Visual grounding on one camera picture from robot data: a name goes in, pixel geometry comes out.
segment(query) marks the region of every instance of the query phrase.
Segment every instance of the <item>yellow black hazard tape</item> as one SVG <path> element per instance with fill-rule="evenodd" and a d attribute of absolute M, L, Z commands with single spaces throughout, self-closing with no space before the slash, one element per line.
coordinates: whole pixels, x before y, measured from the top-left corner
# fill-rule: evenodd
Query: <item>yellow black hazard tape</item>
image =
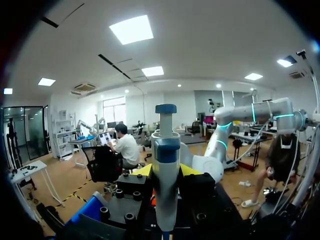
<path fill-rule="evenodd" d="M 87 202 L 87 200 L 85 200 L 84 198 L 76 195 L 76 192 L 79 191 L 80 189 L 82 189 L 85 185 L 87 185 L 89 182 L 91 181 L 91 179 L 89 179 L 88 181 L 86 181 L 83 185 L 81 185 L 80 187 L 78 187 L 73 193 L 71 193 L 70 195 L 68 195 L 62 202 L 65 203 L 69 198 L 71 197 L 77 197 L 78 199 L 84 201 L 85 203 Z M 55 208 L 57 209 L 58 207 L 62 206 L 62 204 L 58 204 L 57 206 L 55 206 Z"/>
<path fill-rule="evenodd" d="M 87 202 L 87 200 L 85 200 L 84 198 L 78 196 L 77 194 L 73 194 L 73 196 L 77 197 L 78 199 L 84 201 L 85 203 Z"/>
<path fill-rule="evenodd" d="M 69 198 L 73 197 L 74 194 L 70 194 L 68 195 L 62 202 L 65 203 Z M 58 207 L 62 206 L 62 203 L 58 204 L 57 206 L 55 206 L 55 208 L 57 209 Z"/>
<path fill-rule="evenodd" d="M 72 194 L 75 194 L 76 192 L 78 192 L 80 189 L 82 189 L 85 185 L 87 185 L 89 182 L 91 181 L 91 179 L 89 179 L 88 181 L 86 181 L 83 185 L 81 185 L 80 187 L 78 187 Z"/>

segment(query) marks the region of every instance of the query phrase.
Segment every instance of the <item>hair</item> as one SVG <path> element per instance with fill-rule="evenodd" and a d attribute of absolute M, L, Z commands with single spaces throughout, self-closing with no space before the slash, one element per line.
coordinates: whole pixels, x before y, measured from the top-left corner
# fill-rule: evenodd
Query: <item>hair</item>
<path fill-rule="evenodd" d="M 122 133 L 122 134 L 127 134 L 128 133 L 128 128 L 126 125 L 119 123 L 115 126 L 115 131 L 118 133 Z"/>

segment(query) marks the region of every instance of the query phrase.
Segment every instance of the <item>ceiling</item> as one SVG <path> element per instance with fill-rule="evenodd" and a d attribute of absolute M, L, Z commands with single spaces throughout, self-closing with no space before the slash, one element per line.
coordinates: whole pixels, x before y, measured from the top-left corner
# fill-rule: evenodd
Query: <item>ceiling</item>
<path fill-rule="evenodd" d="M 154 38 L 121 45 L 109 26 L 142 15 L 148 15 Z M 306 49 L 316 66 L 310 42 L 273 1 L 62 0 L 45 16 L 59 26 L 40 21 L 35 27 L 14 68 L 8 84 L 13 95 L 7 98 L 47 99 L 85 82 L 98 87 L 97 96 L 128 88 L 130 94 L 217 90 L 217 83 L 221 90 L 269 91 L 302 81 L 288 76 L 304 68 L 296 51 Z M 288 68 L 277 64 L 288 55 L 298 63 Z M 164 75 L 140 77 L 142 68 L 155 66 L 162 66 Z M 250 73 L 263 78 L 244 79 Z M 56 82 L 38 86 L 42 77 Z"/>

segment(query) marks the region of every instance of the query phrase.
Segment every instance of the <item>yellow panel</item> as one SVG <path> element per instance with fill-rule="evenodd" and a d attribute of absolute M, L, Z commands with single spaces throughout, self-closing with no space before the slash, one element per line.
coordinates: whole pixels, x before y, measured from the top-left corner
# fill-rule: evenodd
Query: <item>yellow panel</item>
<path fill-rule="evenodd" d="M 147 166 L 144 166 L 143 168 L 140 168 L 140 169 L 136 170 L 135 172 L 131 173 L 131 175 L 141 174 L 141 175 L 149 177 L 150 171 L 151 171 L 151 166 L 152 166 L 152 164 L 150 163 Z"/>
<path fill-rule="evenodd" d="M 180 163 L 180 168 L 182 170 L 183 176 L 188 176 L 190 174 L 194 174 L 194 175 L 201 175 L 201 172 L 198 172 L 194 169 L 192 169 L 191 167 L 188 167 L 182 163 Z"/>

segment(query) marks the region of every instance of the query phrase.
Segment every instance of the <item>computer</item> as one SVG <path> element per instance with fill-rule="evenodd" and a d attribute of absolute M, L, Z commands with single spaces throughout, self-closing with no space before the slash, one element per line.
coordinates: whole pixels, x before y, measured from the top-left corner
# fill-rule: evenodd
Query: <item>computer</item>
<path fill-rule="evenodd" d="M 108 129 L 113 129 L 116 127 L 117 123 L 115 121 L 107 122 L 106 123 Z"/>
<path fill-rule="evenodd" d="M 103 132 L 99 134 L 101 145 L 108 145 L 108 142 L 111 142 L 111 136 L 109 132 Z"/>

